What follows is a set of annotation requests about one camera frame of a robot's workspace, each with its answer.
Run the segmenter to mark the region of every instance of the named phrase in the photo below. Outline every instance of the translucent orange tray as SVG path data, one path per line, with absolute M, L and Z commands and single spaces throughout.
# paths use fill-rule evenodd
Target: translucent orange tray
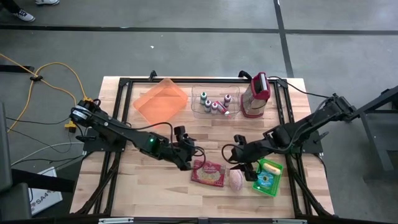
M 149 124 L 168 121 L 185 108 L 188 96 L 171 79 L 165 78 L 133 105 Z

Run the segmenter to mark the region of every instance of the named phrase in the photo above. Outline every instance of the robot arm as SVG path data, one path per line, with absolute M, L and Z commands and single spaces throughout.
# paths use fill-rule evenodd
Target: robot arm
M 333 94 L 325 99 L 314 113 L 300 121 L 281 124 L 263 133 L 264 139 L 246 142 L 244 136 L 235 135 L 234 140 L 238 145 L 231 150 L 232 156 L 228 162 L 239 164 L 232 169 L 244 171 L 247 181 L 256 181 L 257 175 L 252 169 L 252 162 L 271 153 L 290 153 L 293 147 L 301 146 L 312 132 L 330 121 L 346 120 L 354 110 L 355 107 L 351 106 L 344 97 Z
M 190 161 L 195 153 L 194 139 L 185 134 L 185 127 L 174 128 L 177 142 L 172 142 L 164 136 L 153 132 L 139 131 L 149 128 L 131 128 L 124 123 L 113 119 L 105 111 L 92 101 L 81 100 L 79 104 L 72 108 L 70 118 L 76 124 L 84 127 L 92 127 L 99 132 L 99 137 L 109 144 L 113 144 L 121 139 L 131 141 L 133 145 L 141 152 L 157 160 L 166 160 L 173 162 L 180 170 L 190 170 Z

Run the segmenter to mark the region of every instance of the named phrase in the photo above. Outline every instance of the white label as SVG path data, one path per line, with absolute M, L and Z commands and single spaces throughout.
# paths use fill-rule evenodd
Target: white label
M 79 117 L 81 117 L 81 118 L 83 118 L 83 119 L 87 119 L 87 115 L 83 114 L 80 111 L 74 110 L 72 113 L 77 115 L 77 116 L 79 116 Z
M 50 167 L 46 170 L 43 170 L 42 172 L 39 172 L 39 174 L 43 174 L 49 177 L 57 176 L 54 167 Z M 43 190 L 43 189 L 32 189 L 32 193 L 33 195 L 31 195 L 29 191 L 29 198 L 32 200 L 32 202 L 30 203 L 30 209 L 32 210 L 32 215 L 35 215 L 36 213 L 39 213 L 42 210 L 45 210 L 46 208 L 62 201 L 61 192 L 54 192 L 51 190 Z

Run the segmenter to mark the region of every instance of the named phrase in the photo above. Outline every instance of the gray floor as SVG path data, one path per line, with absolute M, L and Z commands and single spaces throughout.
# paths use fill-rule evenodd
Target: gray floor
M 18 2 L 37 16 L 32 25 L 278 28 L 272 0 L 64 0 L 55 7 Z M 280 6 L 286 29 L 398 29 L 398 2 L 394 0 L 280 0 Z M 0 12 L 0 22 L 20 24 L 6 11 Z M 93 98 L 103 76 L 148 75 L 151 70 L 165 76 L 225 77 L 235 77 L 240 70 L 251 74 L 265 70 L 268 75 L 286 77 L 279 34 L 0 30 L 0 40 L 0 53 L 22 64 L 37 68 L 54 61 L 67 63 L 78 72 Z M 336 92 L 360 107 L 398 84 L 396 35 L 288 35 L 287 43 L 294 75 L 305 79 L 310 92 Z M 49 67 L 42 74 L 48 82 L 81 98 L 75 77 L 67 69 Z M 0 76 L 0 100 L 10 117 L 16 118 L 24 107 L 28 77 Z M 312 96 L 309 99 L 313 110 L 321 101 Z M 72 104 L 70 97 L 38 83 L 23 119 L 60 121 L 67 117 Z M 69 141 L 61 124 L 21 123 L 16 130 L 48 144 Z M 336 214 L 396 222 L 398 185 L 365 184 L 362 180 L 364 174 L 377 168 L 377 161 L 359 120 L 330 123 L 321 131 L 330 132 L 322 143 Z M 9 139 L 12 161 L 43 147 L 17 133 L 10 133 Z M 59 149 L 66 151 L 68 146 Z M 47 150 L 35 158 L 64 159 L 80 153 L 81 146 L 73 146 L 66 154 Z M 37 172 L 57 164 L 25 162 L 17 168 Z

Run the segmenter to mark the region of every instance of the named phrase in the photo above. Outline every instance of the red package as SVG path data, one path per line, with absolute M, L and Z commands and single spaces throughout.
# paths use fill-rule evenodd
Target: red package
M 201 184 L 224 187 L 225 165 L 206 161 L 202 168 L 197 169 L 201 164 L 202 161 L 199 160 L 193 162 L 194 169 L 191 180 Z

